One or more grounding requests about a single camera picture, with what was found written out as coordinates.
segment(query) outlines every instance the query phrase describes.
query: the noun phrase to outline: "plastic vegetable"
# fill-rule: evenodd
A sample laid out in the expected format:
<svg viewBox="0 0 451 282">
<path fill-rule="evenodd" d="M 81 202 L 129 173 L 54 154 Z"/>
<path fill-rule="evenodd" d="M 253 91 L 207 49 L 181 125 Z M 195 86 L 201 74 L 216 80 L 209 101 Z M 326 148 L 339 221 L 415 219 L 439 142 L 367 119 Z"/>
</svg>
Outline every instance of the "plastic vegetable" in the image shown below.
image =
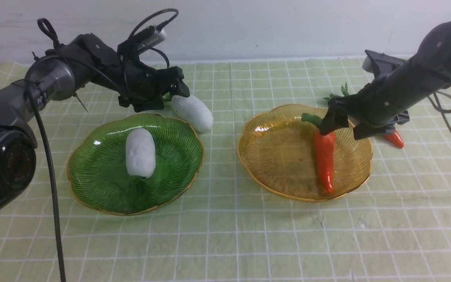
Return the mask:
<svg viewBox="0 0 451 282">
<path fill-rule="evenodd" d="M 345 85 L 340 86 L 340 91 L 344 96 L 349 96 L 349 92 L 347 91 L 347 82 Z M 324 100 L 330 101 L 333 97 L 336 97 L 337 95 L 330 94 L 329 97 L 325 97 Z M 405 142 L 399 135 L 398 131 L 394 131 L 393 134 L 384 134 L 383 135 L 385 139 L 387 139 L 390 143 L 393 143 L 394 146 L 398 148 L 403 148 L 405 146 Z"/>
<path fill-rule="evenodd" d="M 314 147 L 316 149 L 317 174 L 323 187 L 328 193 L 333 192 L 333 153 L 335 152 L 335 132 L 328 135 L 321 135 L 319 126 L 321 118 L 313 114 L 302 114 L 302 121 L 312 123 L 314 131 Z"/>
<path fill-rule="evenodd" d="M 150 178 L 156 169 L 156 147 L 151 133 L 143 128 L 132 130 L 125 147 L 128 174 Z"/>
<path fill-rule="evenodd" d="M 213 126 L 213 115 L 208 107 L 196 96 L 188 98 L 175 95 L 171 98 L 173 111 L 197 132 L 209 132 Z"/>
</svg>

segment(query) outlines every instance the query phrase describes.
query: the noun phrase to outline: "white vegetable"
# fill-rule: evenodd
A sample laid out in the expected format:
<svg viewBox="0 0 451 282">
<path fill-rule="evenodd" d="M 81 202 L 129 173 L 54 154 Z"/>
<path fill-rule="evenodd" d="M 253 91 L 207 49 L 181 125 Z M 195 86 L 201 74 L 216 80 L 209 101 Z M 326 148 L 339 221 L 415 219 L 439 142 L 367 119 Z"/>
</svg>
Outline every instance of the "white vegetable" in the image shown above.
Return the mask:
<svg viewBox="0 0 451 282">
<path fill-rule="evenodd" d="M 149 131 L 132 130 L 126 138 L 126 170 L 129 175 L 150 178 L 156 169 L 156 147 Z"/>
<path fill-rule="evenodd" d="M 188 98 L 173 96 L 171 99 L 173 111 L 197 132 L 208 132 L 213 125 L 213 115 L 206 105 L 198 98 L 190 95 Z"/>
</svg>

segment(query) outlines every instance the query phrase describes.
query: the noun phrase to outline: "green checkered tablecloth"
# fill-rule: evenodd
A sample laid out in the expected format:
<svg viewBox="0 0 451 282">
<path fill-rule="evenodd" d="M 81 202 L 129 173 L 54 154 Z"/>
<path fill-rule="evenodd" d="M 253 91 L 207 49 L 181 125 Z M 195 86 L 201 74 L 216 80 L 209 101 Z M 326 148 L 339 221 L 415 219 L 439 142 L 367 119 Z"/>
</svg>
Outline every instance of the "green checkered tablecloth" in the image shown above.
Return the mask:
<svg viewBox="0 0 451 282">
<path fill-rule="evenodd" d="M 88 85 L 43 110 L 57 173 L 70 282 L 451 282 L 451 136 L 423 101 L 398 127 L 406 146 L 381 138 L 367 184 L 338 200 L 293 202 L 261 188 L 236 146 L 245 122 L 274 107 L 351 93 L 371 81 L 362 59 L 181 65 L 213 112 L 199 137 L 206 160 L 191 188 L 135 217 L 89 210 L 70 194 L 65 165 L 96 127 L 133 114 L 117 94 Z M 0 65 L 0 88 L 26 68 Z M 173 116 L 170 107 L 162 111 Z M 31 126 L 39 136 L 36 122 Z M 43 146 L 30 187 L 0 212 L 0 282 L 59 280 Z"/>
</svg>

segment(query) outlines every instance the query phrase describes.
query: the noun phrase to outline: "yellow plate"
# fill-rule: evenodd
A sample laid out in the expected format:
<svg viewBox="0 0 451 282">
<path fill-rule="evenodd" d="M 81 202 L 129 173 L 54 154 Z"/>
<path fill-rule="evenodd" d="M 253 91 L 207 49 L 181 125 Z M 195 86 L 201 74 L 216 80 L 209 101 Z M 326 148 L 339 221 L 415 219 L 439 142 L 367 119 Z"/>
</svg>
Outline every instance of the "yellow plate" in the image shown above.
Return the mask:
<svg viewBox="0 0 451 282">
<path fill-rule="evenodd" d="M 318 180 L 312 145 L 315 126 L 303 123 L 300 116 L 306 112 L 324 117 L 326 111 L 289 104 L 249 120 L 238 155 L 250 175 L 274 194 L 305 202 L 336 199 L 363 185 L 372 171 L 372 144 L 369 139 L 354 140 L 351 122 L 351 128 L 335 132 L 333 193 Z"/>
</svg>

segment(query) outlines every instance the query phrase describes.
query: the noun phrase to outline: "orange carrot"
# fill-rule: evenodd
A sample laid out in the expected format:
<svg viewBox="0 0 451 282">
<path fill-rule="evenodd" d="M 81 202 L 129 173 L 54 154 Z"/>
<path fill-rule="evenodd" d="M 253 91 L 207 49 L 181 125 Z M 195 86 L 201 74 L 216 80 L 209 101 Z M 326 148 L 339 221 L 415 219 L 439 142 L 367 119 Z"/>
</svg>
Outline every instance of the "orange carrot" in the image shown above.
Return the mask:
<svg viewBox="0 0 451 282">
<path fill-rule="evenodd" d="M 383 136 L 389 142 L 393 143 L 394 146 L 396 146 L 400 149 L 405 146 L 405 142 L 403 141 L 403 139 L 401 138 L 401 136 L 399 135 L 399 133 L 397 131 L 394 131 L 393 134 L 384 134 Z"/>
<path fill-rule="evenodd" d="M 317 173 L 325 190 L 333 192 L 333 153 L 335 151 L 335 132 L 321 135 L 319 126 L 321 118 L 313 114 L 302 114 L 302 121 L 308 121 L 317 128 L 314 132 Z"/>
</svg>

